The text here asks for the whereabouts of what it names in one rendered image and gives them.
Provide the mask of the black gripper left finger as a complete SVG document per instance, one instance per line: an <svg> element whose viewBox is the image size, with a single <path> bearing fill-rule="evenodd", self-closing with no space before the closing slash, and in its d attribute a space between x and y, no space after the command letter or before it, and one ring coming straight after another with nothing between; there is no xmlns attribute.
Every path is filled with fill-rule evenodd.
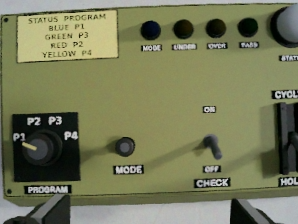
<svg viewBox="0 0 298 224"><path fill-rule="evenodd" d="M47 202L37 205L26 216L7 219L3 224L70 224L70 195L55 194Z"/></svg>

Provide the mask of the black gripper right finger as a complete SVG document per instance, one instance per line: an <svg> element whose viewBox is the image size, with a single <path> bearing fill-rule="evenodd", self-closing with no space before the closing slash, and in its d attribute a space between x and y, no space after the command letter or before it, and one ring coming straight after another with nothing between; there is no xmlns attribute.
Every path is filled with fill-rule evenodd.
<svg viewBox="0 0 298 224"><path fill-rule="evenodd" d="M246 199L232 199L230 224L284 224L275 223L267 214L254 208Z"/></svg>

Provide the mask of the olive green control panel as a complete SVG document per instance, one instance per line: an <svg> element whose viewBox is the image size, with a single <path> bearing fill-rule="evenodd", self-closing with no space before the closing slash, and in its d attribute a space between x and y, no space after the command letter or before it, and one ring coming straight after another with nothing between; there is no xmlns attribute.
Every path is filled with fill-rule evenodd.
<svg viewBox="0 0 298 224"><path fill-rule="evenodd" d="M297 197L298 3L2 14L0 150L18 207Z"/></svg>

